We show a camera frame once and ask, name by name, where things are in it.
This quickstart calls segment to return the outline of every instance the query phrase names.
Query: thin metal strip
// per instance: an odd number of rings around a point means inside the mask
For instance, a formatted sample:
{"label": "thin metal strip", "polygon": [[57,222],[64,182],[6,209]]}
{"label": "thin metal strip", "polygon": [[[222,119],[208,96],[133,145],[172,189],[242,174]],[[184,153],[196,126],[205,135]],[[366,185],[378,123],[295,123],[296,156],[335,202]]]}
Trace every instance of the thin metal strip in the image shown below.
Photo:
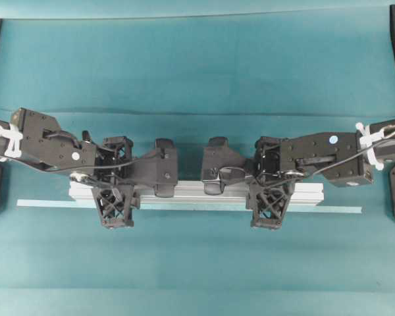
{"label": "thin metal strip", "polygon": [[[51,201],[43,199],[18,199],[19,207],[56,207],[56,208],[73,208],[73,209],[95,209],[93,201]],[[196,204],[141,204],[141,210],[173,210],[173,211],[250,211],[244,205],[200,205]],[[293,213],[339,213],[339,214],[361,214],[361,207],[347,206],[313,206],[313,205],[290,205],[287,212]]]}
{"label": "thin metal strip", "polygon": [[[150,188],[138,186],[141,209],[182,210],[182,211],[249,211],[246,209],[248,186],[235,184],[226,187],[219,196],[208,196],[200,181],[179,181],[174,197],[155,197]],[[75,201],[49,201],[38,199],[19,199],[21,207],[71,207],[95,208],[91,187],[77,182],[70,183],[69,195]],[[288,211],[304,213],[361,213],[360,207],[316,206],[323,201],[322,183],[297,183]]]}

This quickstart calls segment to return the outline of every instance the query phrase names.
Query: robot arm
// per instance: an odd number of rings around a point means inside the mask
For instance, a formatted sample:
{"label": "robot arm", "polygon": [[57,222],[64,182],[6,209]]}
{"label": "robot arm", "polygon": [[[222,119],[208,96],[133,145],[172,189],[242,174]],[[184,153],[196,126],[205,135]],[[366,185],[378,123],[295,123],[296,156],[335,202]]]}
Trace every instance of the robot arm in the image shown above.
{"label": "robot arm", "polygon": [[251,226],[278,229],[294,184],[322,174],[338,187],[373,183],[373,167],[395,161],[395,120],[357,132],[323,132],[299,138],[261,137],[253,159],[230,149],[226,138],[211,138],[203,152],[201,180],[206,194],[221,194],[225,186],[249,186],[247,208]]}
{"label": "robot arm", "polygon": [[105,138],[101,145],[84,131],[82,139],[61,130],[54,117],[27,109],[0,121],[0,161],[17,160],[38,171],[60,173],[93,187],[101,224],[107,228],[133,226],[132,208],[139,208],[134,186],[142,184],[165,198],[178,182],[177,150],[171,140],[158,139],[143,157],[132,156],[128,138]]}

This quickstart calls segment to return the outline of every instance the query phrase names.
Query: teal cloth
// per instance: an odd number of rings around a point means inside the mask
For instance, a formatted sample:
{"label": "teal cloth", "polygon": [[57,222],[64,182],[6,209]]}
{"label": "teal cloth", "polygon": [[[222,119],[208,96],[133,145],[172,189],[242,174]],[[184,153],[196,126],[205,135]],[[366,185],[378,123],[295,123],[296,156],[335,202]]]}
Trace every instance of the teal cloth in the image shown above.
{"label": "teal cloth", "polygon": [[0,0],[0,18],[160,18],[356,9],[391,4],[395,4],[395,0]]}
{"label": "teal cloth", "polygon": [[[354,131],[395,118],[388,8],[149,20],[6,20],[0,119],[26,107],[95,141],[156,137],[197,179],[202,146],[226,136]],[[237,212],[135,211],[105,230],[91,209],[16,207],[68,199],[68,180],[8,164],[0,201],[2,315],[395,315],[395,220],[387,173],[334,188],[361,215],[287,214],[281,230]]]}

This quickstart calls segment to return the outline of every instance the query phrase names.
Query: metal bar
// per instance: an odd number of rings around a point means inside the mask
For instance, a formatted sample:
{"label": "metal bar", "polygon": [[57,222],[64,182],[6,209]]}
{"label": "metal bar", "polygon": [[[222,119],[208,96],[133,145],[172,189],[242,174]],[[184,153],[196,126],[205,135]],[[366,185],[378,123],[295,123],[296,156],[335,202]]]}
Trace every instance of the metal bar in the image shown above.
{"label": "metal bar", "polygon": [[[219,196],[208,196],[203,191],[201,181],[178,181],[174,189],[174,197],[161,199],[155,197],[153,189],[138,186],[135,189],[140,196],[140,203],[143,204],[223,204],[245,205],[246,196],[249,192],[246,184],[235,184],[227,186],[223,194]],[[92,200],[91,187],[77,182],[70,182],[69,196],[76,201]],[[322,183],[297,183],[296,191],[291,198],[294,205],[317,205],[323,201]]]}

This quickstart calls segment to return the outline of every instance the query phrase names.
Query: wire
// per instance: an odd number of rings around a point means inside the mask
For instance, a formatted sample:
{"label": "wire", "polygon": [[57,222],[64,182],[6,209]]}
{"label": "wire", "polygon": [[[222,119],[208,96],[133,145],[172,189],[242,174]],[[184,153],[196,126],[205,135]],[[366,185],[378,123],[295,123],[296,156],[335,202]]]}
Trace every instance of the wire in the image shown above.
{"label": "wire", "polygon": [[4,155],[0,155],[0,158],[6,158],[8,160],[11,161],[16,161],[17,163],[20,163],[21,165],[27,166],[31,169],[40,171],[40,172],[44,172],[44,173],[60,173],[60,172],[65,172],[65,171],[75,171],[75,170],[79,170],[79,169],[114,169],[114,168],[121,168],[121,167],[125,167],[125,166],[130,166],[133,165],[134,163],[137,163],[139,161],[145,161],[145,160],[150,160],[152,158],[155,158],[156,155],[152,155],[149,157],[142,157],[142,158],[137,158],[133,161],[128,161],[125,163],[119,163],[117,165],[107,165],[107,166],[79,166],[79,167],[69,167],[69,168],[61,168],[61,169],[41,169],[31,163],[27,163],[23,160],[19,160],[16,158],[11,158],[11,157],[7,157]]}

